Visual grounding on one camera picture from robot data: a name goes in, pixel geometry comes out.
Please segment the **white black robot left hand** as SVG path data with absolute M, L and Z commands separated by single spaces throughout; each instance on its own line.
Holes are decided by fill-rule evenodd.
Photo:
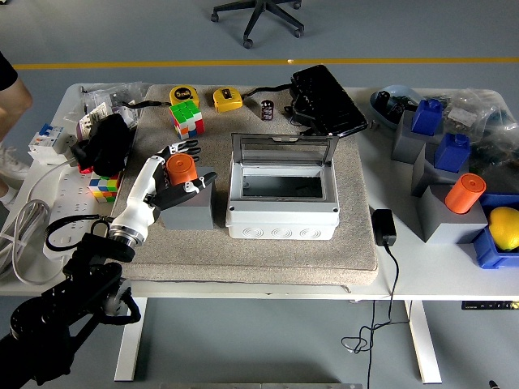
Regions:
M 217 174 L 210 172 L 175 185 L 167 182 L 167 159 L 183 153 L 196 156 L 200 153 L 197 144 L 193 139 L 173 143 L 146 160 L 127 196 L 126 208 L 112 221 L 111 239 L 132 247 L 143 245 L 148 237 L 148 227 L 155 223 L 161 211 L 195 197 L 216 180 Z

